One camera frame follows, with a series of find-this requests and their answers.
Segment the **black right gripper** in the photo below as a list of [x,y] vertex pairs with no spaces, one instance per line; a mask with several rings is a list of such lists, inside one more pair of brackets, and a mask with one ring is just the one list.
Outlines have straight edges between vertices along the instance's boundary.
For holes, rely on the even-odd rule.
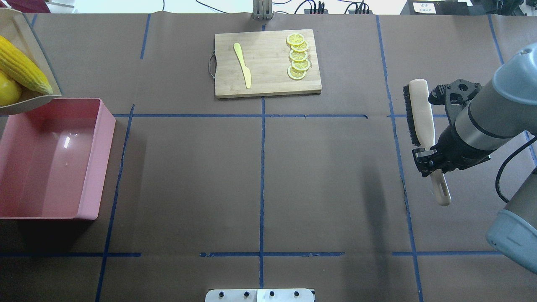
[[443,173],[468,169],[491,159],[491,151],[468,145],[455,128],[456,118],[481,88],[480,83],[458,79],[451,84],[438,85],[430,92],[428,102],[433,105],[444,105],[449,126],[430,150],[425,148],[412,150],[414,164],[422,177],[428,177],[437,170]]

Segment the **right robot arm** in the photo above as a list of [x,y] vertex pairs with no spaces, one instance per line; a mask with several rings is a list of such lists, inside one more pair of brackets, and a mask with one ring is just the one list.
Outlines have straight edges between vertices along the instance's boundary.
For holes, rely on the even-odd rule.
[[536,143],[536,44],[519,50],[502,64],[485,85],[455,80],[432,91],[424,79],[411,80],[403,96],[418,172],[430,178],[441,206],[451,204],[445,173],[465,170],[490,160],[490,155],[520,133],[534,137],[516,149],[500,166],[495,191],[505,203],[486,233],[495,250],[529,270],[537,271],[536,170],[511,198],[499,182],[507,164]]

